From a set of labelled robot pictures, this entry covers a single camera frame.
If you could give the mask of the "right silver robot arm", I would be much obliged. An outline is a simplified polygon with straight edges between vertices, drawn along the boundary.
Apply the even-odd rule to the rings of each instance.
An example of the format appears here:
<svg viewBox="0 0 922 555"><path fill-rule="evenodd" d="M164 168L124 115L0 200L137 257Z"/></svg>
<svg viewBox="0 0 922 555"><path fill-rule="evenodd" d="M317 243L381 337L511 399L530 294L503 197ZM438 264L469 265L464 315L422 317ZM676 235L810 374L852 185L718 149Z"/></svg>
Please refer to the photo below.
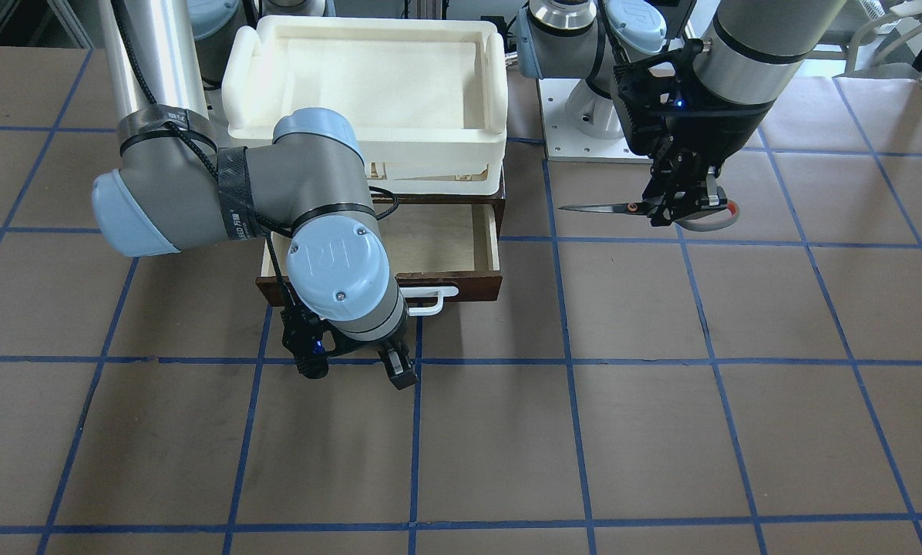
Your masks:
<svg viewBox="0 0 922 555"><path fill-rule="evenodd" d="M267 146L220 147L207 115L186 1L102 1L122 166L94 180L97 224L127 257L288 237L270 253L282 343L299 372L372 345L399 389L418 375L407 300L390 268L351 123L334 110L281 117Z"/></svg>

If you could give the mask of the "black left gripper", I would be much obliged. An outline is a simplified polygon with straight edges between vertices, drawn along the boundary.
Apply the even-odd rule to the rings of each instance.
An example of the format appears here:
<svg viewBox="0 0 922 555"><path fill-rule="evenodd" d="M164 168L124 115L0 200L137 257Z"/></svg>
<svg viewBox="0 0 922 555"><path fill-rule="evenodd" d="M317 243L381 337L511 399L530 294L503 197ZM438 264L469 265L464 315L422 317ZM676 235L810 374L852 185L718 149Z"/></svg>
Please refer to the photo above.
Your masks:
<svg viewBox="0 0 922 555"><path fill-rule="evenodd" d="M683 137L683 124L722 116L705 108L694 87L693 63L708 43L691 39L671 52L645 52L626 39L613 39L616 64L612 99L631 151L651 158L641 212L651 226L673 224L673 211L725 210L728 197L718 185L718 166L707 148Z"/></svg>

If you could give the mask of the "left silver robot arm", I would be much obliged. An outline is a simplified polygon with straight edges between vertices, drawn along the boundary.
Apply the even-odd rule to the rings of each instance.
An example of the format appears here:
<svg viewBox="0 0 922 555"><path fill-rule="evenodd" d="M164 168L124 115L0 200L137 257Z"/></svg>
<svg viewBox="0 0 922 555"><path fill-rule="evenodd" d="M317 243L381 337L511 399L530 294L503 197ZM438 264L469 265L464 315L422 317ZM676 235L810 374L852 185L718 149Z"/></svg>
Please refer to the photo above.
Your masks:
<svg viewBox="0 0 922 555"><path fill-rule="evenodd" d="M704 35L670 49L691 1L530 1L517 15L520 72L581 79L651 159L637 203L580 212L696 232L735 224L718 183L843 7L841 1L722 1Z"/></svg>

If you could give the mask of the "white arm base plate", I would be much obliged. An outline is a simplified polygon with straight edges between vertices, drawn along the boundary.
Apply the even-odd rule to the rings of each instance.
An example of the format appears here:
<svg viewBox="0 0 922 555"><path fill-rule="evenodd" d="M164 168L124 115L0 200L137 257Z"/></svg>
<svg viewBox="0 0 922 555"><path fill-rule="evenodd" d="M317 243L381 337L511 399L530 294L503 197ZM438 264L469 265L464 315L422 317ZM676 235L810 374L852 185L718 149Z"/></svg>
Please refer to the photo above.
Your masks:
<svg viewBox="0 0 922 555"><path fill-rule="evenodd" d="M611 99L582 79L538 82L547 156L552 161L648 165L624 139Z"/></svg>

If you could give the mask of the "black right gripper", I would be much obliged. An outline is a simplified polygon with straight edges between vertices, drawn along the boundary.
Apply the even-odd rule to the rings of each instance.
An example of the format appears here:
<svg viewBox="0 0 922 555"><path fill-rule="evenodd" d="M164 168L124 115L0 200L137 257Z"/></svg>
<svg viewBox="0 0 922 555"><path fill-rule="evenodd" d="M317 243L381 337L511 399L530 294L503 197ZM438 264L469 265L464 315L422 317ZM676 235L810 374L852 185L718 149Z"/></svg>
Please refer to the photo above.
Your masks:
<svg viewBox="0 0 922 555"><path fill-rule="evenodd" d="M281 310L284 324L281 343L293 355L300 375L308 379L320 379L328 374L328 359L331 356L345 355L366 345L380 343L378 340L359 341L348 337L303 305L296 298L292 287L286 285L285 291L284 309ZM419 382L408 345L383 344L382 362L389 381L397 390L407 389Z"/></svg>

